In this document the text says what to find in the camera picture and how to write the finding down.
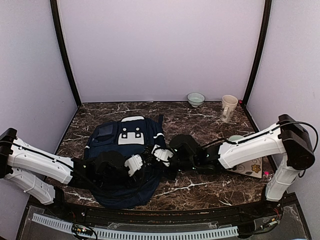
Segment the navy blue student backpack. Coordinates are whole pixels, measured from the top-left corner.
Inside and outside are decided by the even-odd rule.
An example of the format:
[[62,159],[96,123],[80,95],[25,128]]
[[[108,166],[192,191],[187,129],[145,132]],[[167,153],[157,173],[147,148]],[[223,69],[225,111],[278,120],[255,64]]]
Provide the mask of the navy blue student backpack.
[[152,155],[165,147],[164,117],[125,117],[98,125],[84,149],[93,160],[87,178],[98,190],[90,192],[107,209],[131,209],[148,203],[162,177],[162,164]]

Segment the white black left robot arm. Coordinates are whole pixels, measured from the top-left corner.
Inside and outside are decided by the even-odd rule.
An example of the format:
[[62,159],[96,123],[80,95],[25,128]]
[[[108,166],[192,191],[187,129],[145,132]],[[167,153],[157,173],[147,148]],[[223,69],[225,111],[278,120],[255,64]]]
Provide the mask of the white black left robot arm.
[[142,158],[124,157],[109,150],[79,159],[40,150],[17,137],[8,128],[0,135],[0,177],[16,184],[23,192],[50,206],[60,218],[71,213],[64,191],[45,183],[37,174],[66,186],[89,190],[95,200],[109,209],[133,208],[145,203],[143,185],[146,169]]

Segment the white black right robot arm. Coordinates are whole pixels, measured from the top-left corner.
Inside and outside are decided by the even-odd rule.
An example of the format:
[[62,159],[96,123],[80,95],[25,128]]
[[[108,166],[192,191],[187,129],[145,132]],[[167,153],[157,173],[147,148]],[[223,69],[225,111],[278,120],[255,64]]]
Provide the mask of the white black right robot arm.
[[179,134],[169,143],[169,167],[176,170],[196,170],[201,174],[215,174],[237,165],[271,155],[282,155],[280,166],[265,188],[265,198],[255,205],[255,213],[266,217],[275,203],[297,177],[315,163],[317,144],[312,144],[305,126],[288,114],[278,122],[238,140],[217,139],[200,146],[191,135]]

